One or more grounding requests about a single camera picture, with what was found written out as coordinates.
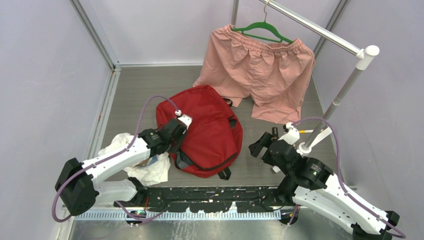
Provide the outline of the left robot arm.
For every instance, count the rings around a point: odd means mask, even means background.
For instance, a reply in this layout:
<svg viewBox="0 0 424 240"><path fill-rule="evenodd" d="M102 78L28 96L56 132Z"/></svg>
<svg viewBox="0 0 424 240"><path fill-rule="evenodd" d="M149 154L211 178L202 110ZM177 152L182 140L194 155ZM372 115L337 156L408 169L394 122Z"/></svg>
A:
<svg viewBox="0 0 424 240"><path fill-rule="evenodd" d="M127 167L178 149L192 121L184 114L172 118L158 129L143 130L129 144L102 156L82 162L76 158L66 161L54 186L53 218L60 221L56 216L58 200L62 200L72 217L87 212L95 205L115 201L141 206L146 200L146 193L139 180L134 177L121 181L107 179Z"/></svg>

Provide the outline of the pink skirt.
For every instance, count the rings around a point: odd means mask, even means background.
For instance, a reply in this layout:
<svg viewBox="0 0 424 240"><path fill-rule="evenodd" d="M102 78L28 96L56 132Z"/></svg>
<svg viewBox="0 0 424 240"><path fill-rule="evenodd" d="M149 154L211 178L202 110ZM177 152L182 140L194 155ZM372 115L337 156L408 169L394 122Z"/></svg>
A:
<svg viewBox="0 0 424 240"><path fill-rule="evenodd" d="M301 119L315 54L300 39L263 43L226 25L212 31L194 86L209 85L237 107L251 97L251 117L275 124Z"/></svg>

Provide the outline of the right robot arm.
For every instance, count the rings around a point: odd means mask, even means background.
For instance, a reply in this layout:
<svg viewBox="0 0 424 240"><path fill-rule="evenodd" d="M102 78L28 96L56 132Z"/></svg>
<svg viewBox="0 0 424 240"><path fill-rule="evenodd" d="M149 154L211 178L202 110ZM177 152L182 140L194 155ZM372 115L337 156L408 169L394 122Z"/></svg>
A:
<svg viewBox="0 0 424 240"><path fill-rule="evenodd" d="M279 168L285 177L274 192L283 205L301 205L328 218L352 234L355 240L391 240L400 216L373 206L344 184L319 159L303 156L293 146L300 139L297 130L281 137L265 132L249 145L250 154Z"/></svg>

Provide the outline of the red backpack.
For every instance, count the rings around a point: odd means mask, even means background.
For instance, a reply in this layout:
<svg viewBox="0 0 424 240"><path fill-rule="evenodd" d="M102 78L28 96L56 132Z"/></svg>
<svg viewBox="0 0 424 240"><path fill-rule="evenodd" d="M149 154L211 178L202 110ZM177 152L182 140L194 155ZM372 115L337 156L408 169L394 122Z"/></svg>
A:
<svg viewBox="0 0 424 240"><path fill-rule="evenodd" d="M175 106L192 122L178 150L170 153L174 166L200 178L218 175L229 180L230 166L241 152L243 129L232 101L209 85L186 89L156 107L158 127L175 117Z"/></svg>

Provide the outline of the white clothes rack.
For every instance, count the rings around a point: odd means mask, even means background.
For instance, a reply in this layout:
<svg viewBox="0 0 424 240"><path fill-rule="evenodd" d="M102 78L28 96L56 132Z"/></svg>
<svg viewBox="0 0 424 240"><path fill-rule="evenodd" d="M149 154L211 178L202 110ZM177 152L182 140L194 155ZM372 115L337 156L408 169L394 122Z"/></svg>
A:
<svg viewBox="0 0 424 240"><path fill-rule="evenodd" d="M363 184L385 177L385 162L391 155L390 126L397 121L397 90L390 86L393 57L384 39L390 6L385 0L348 0L342 1L342 6L332 32L357 47L375 45L380 50L329 118L338 136L345 180ZM300 37L316 47L313 80L321 107L326 110L357 60L330 41L321 44L311 31L274 10L269 18L289 38Z"/></svg>

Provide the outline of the white crumpled cloth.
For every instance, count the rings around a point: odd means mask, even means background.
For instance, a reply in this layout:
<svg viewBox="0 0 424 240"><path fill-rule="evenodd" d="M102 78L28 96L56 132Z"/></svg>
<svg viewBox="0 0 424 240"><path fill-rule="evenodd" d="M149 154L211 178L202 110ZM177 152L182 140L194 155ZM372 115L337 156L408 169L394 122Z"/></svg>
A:
<svg viewBox="0 0 424 240"><path fill-rule="evenodd" d="M133 139L130 133L119 133L112 140L109 145L100 149L97 153L98 156L105 155L120 147L126 146ZM153 186L169 180L169 170L171 167L171 160L168 152L160 155L155 155L149 160L141 161L133 164L123 170L129 177L137 178L144 186Z"/></svg>

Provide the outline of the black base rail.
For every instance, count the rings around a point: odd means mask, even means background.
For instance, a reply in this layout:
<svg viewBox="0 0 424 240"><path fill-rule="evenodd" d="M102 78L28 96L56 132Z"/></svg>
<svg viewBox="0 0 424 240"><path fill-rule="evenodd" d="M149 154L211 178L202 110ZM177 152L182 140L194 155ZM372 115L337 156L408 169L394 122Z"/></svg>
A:
<svg viewBox="0 0 424 240"><path fill-rule="evenodd" d="M275 186L149 187L135 199L120 203L126 208L169 213L226 213L233 205L237 213L267 213L295 205L281 201Z"/></svg>

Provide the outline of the yellow capped marker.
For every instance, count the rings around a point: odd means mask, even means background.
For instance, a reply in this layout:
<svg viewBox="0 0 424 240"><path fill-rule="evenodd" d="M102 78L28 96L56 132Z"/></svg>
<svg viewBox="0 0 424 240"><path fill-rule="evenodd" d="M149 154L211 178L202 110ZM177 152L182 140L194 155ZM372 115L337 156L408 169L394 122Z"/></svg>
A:
<svg viewBox="0 0 424 240"><path fill-rule="evenodd" d="M313 129L308 129L308 130L299 130L298 131L300 134L311 134L311 133L313 133L314 132L314 130Z"/></svg>

